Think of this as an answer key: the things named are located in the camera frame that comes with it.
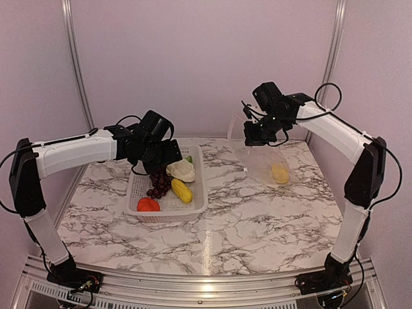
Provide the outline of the purple toy grape bunch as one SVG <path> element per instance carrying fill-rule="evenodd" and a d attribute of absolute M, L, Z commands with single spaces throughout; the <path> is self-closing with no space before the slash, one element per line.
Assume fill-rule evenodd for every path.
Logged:
<path fill-rule="evenodd" d="M 166 168 L 161 167 L 149 175 L 152 187 L 146 192 L 146 195 L 154 200 L 164 197 L 171 189 L 172 176 L 166 173 Z"/>

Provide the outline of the white toy cauliflower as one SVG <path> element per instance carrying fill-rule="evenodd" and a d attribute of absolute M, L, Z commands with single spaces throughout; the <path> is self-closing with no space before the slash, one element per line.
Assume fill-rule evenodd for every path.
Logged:
<path fill-rule="evenodd" d="M 191 183 L 196 179 L 196 171 L 193 163 L 190 163 L 190 161 L 185 158 L 169 164 L 166 167 L 166 173 L 186 183 Z"/>

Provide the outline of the clear zip top bag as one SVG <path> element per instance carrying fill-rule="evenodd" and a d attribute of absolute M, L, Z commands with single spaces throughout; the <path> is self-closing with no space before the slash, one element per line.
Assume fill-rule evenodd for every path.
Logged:
<path fill-rule="evenodd" d="M 286 158 L 280 150 L 275 147 L 264 146 L 246 146 L 243 134 L 243 123 L 245 119 L 232 115 L 227 131 L 227 140 L 230 149 L 235 157 L 241 162 L 246 175 L 254 181 L 268 187 L 279 187 L 292 183 L 292 172 L 289 168 Z M 290 172 L 290 181 L 286 184 L 278 184 L 274 181 L 271 172 L 271 165 L 284 164 Z"/>

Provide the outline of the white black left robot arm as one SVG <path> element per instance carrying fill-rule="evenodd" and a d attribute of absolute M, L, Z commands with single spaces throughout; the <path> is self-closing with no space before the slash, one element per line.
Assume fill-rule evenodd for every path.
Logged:
<path fill-rule="evenodd" d="M 33 143 L 24 138 L 17 143 L 9 155 L 13 159 L 9 184 L 14 213 L 47 255 L 53 277 L 67 286 L 77 286 L 82 278 L 46 210 L 41 180 L 81 165 L 123 159 L 154 171 L 182 159 L 178 142 L 165 139 L 165 133 L 165 129 L 150 132 L 137 124 L 114 125 L 60 140 Z"/>

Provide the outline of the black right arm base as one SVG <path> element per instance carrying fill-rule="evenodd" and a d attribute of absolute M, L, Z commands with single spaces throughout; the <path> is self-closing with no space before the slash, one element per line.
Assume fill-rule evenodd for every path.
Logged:
<path fill-rule="evenodd" d="M 331 254 L 328 254 L 323 270 L 299 274 L 294 284 L 300 290 L 301 295 L 350 286 L 353 283 L 350 272 L 350 263 L 353 259 L 354 255 L 349 260 L 341 263 L 334 259 Z"/>

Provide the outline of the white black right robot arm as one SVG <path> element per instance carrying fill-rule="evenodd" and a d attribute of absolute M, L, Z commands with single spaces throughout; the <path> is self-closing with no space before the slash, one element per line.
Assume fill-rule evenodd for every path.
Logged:
<path fill-rule="evenodd" d="M 333 288 L 344 277 L 344 269 L 355 257 L 370 221 L 372 207 L 385 172 L 386 142 L 373 138 L 339 118 L 333 109 L 320 106 L 304 93 L 283 95 L 254 92 L 260 108 L 244 104 L 248 120 L 243 125 L 245 145 L 278 146 L 277 133 L 294 126 L 309 130 L 340 151 L 353 169 L 344 184 L 343 221 L 331 252 L 319 274 L 319 283 Z"/>

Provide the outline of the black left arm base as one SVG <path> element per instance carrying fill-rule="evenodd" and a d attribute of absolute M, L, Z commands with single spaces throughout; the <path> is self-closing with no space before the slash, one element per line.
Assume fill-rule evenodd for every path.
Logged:
<path fill-rule="evenodd" d="M 80 291 L 80 287 L 91 281 L 90 290 L 98 293 L 102 284 L 103 275 L 100 272 L 78 268 L 73 257 L 70 256 L 61 264 L 50 264 L 48 267 L 47 281 L 57 285 Z"/>

